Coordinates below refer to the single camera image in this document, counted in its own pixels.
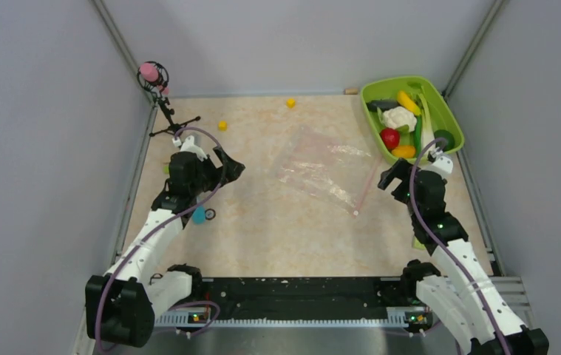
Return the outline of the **white toy cauliflower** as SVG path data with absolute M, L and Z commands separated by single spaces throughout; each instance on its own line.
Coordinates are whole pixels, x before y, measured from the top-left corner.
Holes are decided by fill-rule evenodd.
M 417 118 L 408 109 L 398 106 L 381 113 L 381 122 L 386 128 L 399 132 L 414 132 Z

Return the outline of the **yellow toy banana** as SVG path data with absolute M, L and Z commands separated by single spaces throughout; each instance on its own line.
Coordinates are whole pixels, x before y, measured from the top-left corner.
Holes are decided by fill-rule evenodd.
M 420 107 L 412 100 L 411 96 L 405 91 L 400 90 L 396 94 L 396 101 L 405 109 L 410 111 L 413 115 L 421 115 Z

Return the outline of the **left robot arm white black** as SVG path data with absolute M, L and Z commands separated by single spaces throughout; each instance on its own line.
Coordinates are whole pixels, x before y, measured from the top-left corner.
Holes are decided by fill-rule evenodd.
M 216 166 L 197 145 L 194 135 L 174 139 L 179 149 L 169 162 L 169 176 L 152 202 L 144 227 L 118 261 L 103 275 L 93 275 L 85 286 L 86 334 L 96 342 L 143 347 L 156 318 L 182 301 L 196 305 L 204 287 L 198 268 L 152 275 L 171 242 L 184 231 L 194 211 L 219 188 L 237 180 L 245 165 L 213 148 Z

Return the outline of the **green plastic bin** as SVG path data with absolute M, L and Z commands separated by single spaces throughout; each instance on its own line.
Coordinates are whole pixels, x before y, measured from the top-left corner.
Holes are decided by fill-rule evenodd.
M 363 86 L 359 92 L 361 107 L 367 119 L 371 136 L 384 161 L 392 165 L 397 161 L 397 157 L 392 155 L 384 145 L 380 132 L 385 128 L 385 125 L 380 122 L 376 112 L 369 111 L 367 103 L 381 99 L 394 100 L 397 93 L 401 90 L 411 95 L 414 101 L 418 100 L 417 94 L 419 92 L 424 94 L 429 107 L 432 128 L 436 130 L 443 129 L 452 134 L 454 144 L 450 150 L 446 151 L 446 154 L 456 154 L 463 147 L 465 138 L 451 109 L 432 82 L 422 76 L 407 75 L 374 81 Z

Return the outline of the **toy celery stalk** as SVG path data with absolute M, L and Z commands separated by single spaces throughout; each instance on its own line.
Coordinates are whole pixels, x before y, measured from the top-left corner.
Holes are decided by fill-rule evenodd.
M 421 136 L 421 143 L 422 143 L 422 150 L 435 139 L 434 132 L 432 129 L 432 119 L 429 111 L 429 105 L 426 99 L 425 89 L 422 85 L 416 84 L 416 89 L 418 90 L 418 105 L 421 109 L 421 117 L 422 117 L 422 136 Z

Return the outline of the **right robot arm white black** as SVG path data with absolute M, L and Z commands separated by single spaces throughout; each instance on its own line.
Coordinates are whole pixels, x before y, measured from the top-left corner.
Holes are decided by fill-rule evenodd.
M 409 211 L 415 239 L 432 258 L 413 260 L 402 271 L 400 294 L 410 305 L 427 305 L 455 338 L 460 354 L 547 354 L 543 330 L 530 328 L 507 304 L 484 271 L 469 236 L 446 210 L 449 156 L 439 154 L 419 168 L 403 158 L 383 172 L 386 189 Z

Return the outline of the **red toy apple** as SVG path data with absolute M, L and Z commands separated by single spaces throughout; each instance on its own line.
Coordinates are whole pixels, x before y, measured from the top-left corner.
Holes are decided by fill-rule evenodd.
M 380 131 L 380 138 L 383 141 L 385 147 L 392 151 L 397 148 L 400 144 L 400 132 L 396 129 L 385 128 Z

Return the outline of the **clear zip top bag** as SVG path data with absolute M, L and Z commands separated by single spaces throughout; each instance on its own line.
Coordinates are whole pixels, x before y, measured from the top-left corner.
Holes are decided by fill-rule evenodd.
M 274 160 L 271 175 L 357 217 L 381 161 L 368 149 L 300 126 Z

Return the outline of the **orange toy mango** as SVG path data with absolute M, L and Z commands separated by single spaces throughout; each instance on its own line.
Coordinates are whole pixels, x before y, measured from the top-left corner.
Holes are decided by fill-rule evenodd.
M 416 148 L 411 145 L 398 145 L 391 154 L 397 158 L 413 159 L 416 156 Z

